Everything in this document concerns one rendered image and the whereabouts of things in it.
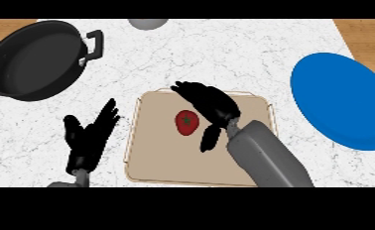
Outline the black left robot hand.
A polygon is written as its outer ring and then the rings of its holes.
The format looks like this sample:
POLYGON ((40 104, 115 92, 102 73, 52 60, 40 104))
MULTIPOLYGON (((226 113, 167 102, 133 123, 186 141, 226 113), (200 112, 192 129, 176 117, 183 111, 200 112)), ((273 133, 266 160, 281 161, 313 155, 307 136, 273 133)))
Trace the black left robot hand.
POLYGON ((107 141, 120 119, 117 112, 115 100, 110 99, 95 121, 86 127, 74 115, 64 118, 65 140, 71 148, 68 174, 77 170, 86 170, 90 173, 96 169, 107 141))

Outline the blue plate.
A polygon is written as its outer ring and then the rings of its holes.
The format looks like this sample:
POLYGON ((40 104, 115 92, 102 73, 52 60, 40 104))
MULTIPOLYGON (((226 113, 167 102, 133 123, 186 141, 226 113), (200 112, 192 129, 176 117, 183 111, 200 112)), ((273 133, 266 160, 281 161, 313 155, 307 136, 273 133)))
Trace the blue plate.
POLYGON ((350 57, 316 53, 297 62, 290 87, 322 135, 355 150, 375 151, 375 72, 350 57))

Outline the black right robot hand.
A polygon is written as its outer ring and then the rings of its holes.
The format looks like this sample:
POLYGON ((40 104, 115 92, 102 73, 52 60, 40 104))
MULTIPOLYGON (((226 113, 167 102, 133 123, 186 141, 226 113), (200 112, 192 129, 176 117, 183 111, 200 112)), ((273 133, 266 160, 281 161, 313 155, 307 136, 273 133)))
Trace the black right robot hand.
POLYGON ((188 100, 211 125, 201 140, 201 152, 216 148, 222 130, 241 117, 241 110, 232 97, 214 86, 200 82, 177 81, 172 90, 188 100))

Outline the grey round object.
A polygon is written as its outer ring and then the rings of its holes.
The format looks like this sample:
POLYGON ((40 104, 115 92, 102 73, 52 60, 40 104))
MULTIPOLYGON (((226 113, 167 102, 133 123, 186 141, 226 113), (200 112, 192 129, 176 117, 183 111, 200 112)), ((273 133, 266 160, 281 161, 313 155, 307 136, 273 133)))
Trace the grey round object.
POLYGON ((136 29, 149 31, 158 29, 167 23, 167 19, 130 19, 129 23, 136 29))

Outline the black pot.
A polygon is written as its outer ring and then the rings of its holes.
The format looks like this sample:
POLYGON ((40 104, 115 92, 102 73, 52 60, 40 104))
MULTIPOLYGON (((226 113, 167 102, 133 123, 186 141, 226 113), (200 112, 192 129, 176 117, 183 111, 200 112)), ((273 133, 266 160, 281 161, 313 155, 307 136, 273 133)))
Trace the black pot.
POLYGON ((102 58, 104 33, 87 33, 93 51, 73 24, 37 22, 0 41, 0 95, 39 101, 59 94, 77 81, 90 60, 102 58))

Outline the red tomato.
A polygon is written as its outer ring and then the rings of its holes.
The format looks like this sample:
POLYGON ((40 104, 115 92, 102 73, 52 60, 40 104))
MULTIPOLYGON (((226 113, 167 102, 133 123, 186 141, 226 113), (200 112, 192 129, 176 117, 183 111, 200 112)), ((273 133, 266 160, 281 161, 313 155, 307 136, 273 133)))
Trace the red tomato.
POLYGON ((183 136, 192 135, 200 127, 200 118, 197 113, 189 110, 182 110, 176 115, 175 124, 177 131, 183 136))

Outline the beige tray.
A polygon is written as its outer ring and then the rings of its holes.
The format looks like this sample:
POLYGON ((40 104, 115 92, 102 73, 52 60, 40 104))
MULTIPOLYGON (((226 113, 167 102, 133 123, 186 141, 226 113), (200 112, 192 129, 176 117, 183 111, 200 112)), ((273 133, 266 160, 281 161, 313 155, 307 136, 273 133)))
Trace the beige tray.
POLYGON ((175 118, 192 104, 170 89, 148 91, 138 98, 129 134, 126 175, 133 181, 211 186, 253 186, 256 183, 229 155, 229 138, 204 152, 201 139, 210 122, 200 120, 195 132, 177 131, 175 118))

